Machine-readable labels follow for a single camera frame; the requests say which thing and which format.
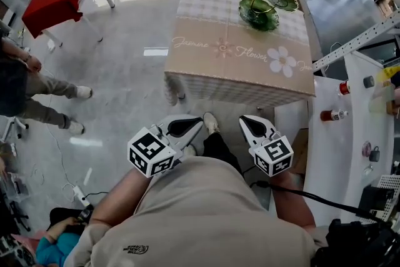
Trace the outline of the person's left forearm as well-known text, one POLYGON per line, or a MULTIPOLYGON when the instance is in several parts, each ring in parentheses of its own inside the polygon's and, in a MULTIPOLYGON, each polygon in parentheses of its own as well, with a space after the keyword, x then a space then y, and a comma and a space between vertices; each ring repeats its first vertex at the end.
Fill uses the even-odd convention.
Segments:
POLYGON ((89 224, 117 226, 134 214, 152 178, 131 169, 113 189, 97 204, 89 224))

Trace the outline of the green glass tiered stand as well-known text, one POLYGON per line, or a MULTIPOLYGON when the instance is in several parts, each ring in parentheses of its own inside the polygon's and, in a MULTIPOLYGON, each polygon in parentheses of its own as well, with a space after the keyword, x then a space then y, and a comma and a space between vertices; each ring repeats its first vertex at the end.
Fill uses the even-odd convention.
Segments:
POLYGON ((279 26, 278 9, 294 12, 297 0, 240 0, 239 16, 258 31, 273 31, 279 26))

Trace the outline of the translucent plastic container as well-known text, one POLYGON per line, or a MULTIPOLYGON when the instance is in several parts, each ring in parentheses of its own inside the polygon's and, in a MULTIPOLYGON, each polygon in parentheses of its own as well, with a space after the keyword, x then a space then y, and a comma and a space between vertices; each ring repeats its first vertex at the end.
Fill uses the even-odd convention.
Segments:
POLYGON ((394 85, 390 82, 378 83, 374 87, 371 99, 368 104, 371 113, 388 112, 388 104, 394 101, 394 85))

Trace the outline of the black chest harness device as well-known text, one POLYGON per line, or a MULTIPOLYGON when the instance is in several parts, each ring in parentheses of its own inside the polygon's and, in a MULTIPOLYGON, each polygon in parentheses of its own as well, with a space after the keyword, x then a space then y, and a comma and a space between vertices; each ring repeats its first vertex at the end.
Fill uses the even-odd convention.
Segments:
POLYGON ((386 223, 335 219, 324 248, 328 267, 400 267, 400 234, 386 223))

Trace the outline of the table with beige checked tablecloth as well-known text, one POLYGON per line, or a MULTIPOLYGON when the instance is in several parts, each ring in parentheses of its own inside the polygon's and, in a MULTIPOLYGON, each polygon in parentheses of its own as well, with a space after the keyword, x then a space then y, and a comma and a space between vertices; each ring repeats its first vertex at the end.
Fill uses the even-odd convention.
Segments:
POLYGON ((240 0, 179 0, 164 69, 170 104, 187 96, 276 107, 315 95, 304 13, 278 9, 279 26, 258 31, 240 0))

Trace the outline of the white perforated metal bar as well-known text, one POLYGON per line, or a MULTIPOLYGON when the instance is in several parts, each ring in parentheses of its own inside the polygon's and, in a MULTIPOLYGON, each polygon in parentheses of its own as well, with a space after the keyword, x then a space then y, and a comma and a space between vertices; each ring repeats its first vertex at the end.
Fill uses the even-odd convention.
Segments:
POLYGON ((371 26, 335 51, 317 60, 312 64, 312 70, 319 71, 360 49, 371 49, 390 43, 394 43, 400 50, 400 8, 391 13, 383 22, 371 26))

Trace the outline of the person's right forearm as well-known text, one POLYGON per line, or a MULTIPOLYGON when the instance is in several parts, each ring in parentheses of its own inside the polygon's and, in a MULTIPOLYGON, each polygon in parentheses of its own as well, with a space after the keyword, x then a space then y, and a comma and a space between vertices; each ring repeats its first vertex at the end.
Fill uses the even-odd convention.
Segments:
MULTIPOLYGON (((270 179, 270 183, 281 188, 298 190, 290 172, 285 171, 270 179)), ((316 227, 314 216, 301 195, 286 191, 272 191, 276 213, 279 219, 310 231, 316 227)))

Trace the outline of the white perforated basket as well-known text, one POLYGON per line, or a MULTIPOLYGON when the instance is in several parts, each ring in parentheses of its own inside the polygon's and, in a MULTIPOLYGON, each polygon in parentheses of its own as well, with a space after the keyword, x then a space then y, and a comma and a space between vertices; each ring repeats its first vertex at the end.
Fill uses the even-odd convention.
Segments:
POLYGON ((372 210, 372 214, 374 214, 375 217, 383 221, 388 221, 400 197, 400 175, 382 175, 377 183, 377 187, 392 189, 394 191, 393 197, 386 201, 384 209, 372 210))

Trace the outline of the person's beige shirt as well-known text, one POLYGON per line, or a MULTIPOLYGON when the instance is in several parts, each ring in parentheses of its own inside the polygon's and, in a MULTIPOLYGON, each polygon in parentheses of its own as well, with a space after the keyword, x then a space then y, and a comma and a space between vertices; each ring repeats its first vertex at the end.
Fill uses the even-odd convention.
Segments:
POLYGON ((311 267, 324 237, 269 214, 230 164, 193 156, 121 224, 88 224, 64 267, 311 267))

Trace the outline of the black box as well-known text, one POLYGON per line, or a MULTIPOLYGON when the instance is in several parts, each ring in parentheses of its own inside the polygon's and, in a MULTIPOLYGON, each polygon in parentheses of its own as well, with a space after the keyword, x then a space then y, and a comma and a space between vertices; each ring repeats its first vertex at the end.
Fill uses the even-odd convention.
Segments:
POLYGON ((358 208, 364 211, 383 211, 386 203, 393 197, 394 189, 366 186, 362 191, 358 208))

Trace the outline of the red sauce bottle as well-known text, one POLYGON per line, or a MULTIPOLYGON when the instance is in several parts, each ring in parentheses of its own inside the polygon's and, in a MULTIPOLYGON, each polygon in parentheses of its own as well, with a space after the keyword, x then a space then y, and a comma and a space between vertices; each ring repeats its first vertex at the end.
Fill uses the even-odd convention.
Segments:
POLYGON ((345 110, 326 110, 320 113, 321 121, 339 121, 348 116, 348 112, 345 110))

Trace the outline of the white curved counter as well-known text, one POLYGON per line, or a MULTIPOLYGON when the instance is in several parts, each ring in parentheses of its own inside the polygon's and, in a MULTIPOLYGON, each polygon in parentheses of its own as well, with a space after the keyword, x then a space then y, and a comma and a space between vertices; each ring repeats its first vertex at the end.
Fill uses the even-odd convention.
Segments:
POLYGON ((363 78, 377 76, 382 64, 359 53, 344 58, 351 92, 340 96, 339 80, 314 78, 315 95, 277 107, 275 127, 294 141, 298 131, 308 128, 307 167, 304 190, 322 198, 357 207, 363 189, 391 172, 394 151, 394 116, 371 113, 368 108, 374 91, 365 88, 363 78), (345 110, 348 116, 339 121, 321 121, 326 110, 345 110), (362 146, 369 141, 379 146, 380 160, 372 163, 362 156, 362 146), (373 166, 370 175, 364 169, 373 166))

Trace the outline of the yellow bottle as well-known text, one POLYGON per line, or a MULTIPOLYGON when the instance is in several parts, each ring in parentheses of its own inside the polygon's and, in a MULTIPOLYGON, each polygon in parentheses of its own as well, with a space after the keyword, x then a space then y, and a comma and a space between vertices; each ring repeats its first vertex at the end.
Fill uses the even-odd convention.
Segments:
POLYGON ((377 73, 376 79, 383 83, 390 80, 397 72, 400 72, 400 65, 387 67, 377 73))

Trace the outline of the white power strip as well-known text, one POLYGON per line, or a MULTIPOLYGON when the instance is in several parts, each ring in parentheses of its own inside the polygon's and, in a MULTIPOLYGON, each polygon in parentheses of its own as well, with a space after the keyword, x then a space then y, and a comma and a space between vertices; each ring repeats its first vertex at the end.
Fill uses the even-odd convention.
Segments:
POLYGON ((84 207, 90 205, 90 202, 86 199, 84 193, 82 192, 82 190, 78 185, 75 185, 72 190, 74 191, 75 197, 77 197, 77 199, 82 203, 84 207))

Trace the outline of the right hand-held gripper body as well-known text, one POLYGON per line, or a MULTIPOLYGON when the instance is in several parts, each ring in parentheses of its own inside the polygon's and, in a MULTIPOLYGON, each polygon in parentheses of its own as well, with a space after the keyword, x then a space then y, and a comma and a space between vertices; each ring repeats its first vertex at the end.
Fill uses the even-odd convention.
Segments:
POLYGON ((280 132, 253 135, 249 139, 249 153, 254 164, 270 178, 288 170, 293 164, 294 151, 286 136, 280 132))

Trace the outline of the person's black trouser leg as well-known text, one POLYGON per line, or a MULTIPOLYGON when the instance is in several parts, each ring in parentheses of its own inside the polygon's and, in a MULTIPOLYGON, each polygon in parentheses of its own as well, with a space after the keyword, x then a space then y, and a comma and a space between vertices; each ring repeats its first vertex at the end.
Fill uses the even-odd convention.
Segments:
POLYGON ((230 152, 228 146, 223 140, 220 132, 213 132, 204 141, 203 156, 208 158, 215 158, 230 164, 234 167, 240 175, 243 175, 239 161, 235 155, 230 152))

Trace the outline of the cardboard box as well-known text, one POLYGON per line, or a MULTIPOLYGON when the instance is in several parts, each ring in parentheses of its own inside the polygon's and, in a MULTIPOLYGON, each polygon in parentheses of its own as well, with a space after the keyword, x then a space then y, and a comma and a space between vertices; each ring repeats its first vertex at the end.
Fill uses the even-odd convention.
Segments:
POLYGON ((302 128, 297 132, 294 138, 292 148, 294 151, 291 172, 305 175, 308 160, 308 128, 302 128))

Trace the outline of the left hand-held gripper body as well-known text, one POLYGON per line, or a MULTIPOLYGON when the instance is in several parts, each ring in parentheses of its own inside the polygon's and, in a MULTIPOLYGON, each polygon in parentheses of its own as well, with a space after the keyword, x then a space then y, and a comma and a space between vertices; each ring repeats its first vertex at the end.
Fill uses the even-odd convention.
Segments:
POLYGON ((182 123, 143 127, 127 143, 127 160, 147 178, 171 169, 183 156, 187 128, 182 123))

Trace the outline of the person's right shoe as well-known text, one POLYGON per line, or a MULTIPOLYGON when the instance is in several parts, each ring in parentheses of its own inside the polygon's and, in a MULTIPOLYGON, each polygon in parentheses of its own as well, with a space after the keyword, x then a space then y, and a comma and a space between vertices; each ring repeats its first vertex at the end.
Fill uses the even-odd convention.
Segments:
POLYGON ((220 132, 218 121, 212 113, 210 112, 204 113, 203 122, 209 135, 220 132))

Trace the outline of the white chair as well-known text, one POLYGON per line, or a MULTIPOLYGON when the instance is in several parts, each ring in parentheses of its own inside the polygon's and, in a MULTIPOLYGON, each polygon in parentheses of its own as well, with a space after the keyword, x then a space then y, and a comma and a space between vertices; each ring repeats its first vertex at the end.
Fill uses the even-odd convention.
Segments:
POLYGON ((22 122, 17 117, 7 118, 7 124, 0 135, 0 142, 5 143, 10 134, 14 134, 16 139, 21 139, 23 136, 23 131, 27 131, 29 129, 29 125, 27 123, 22 122))

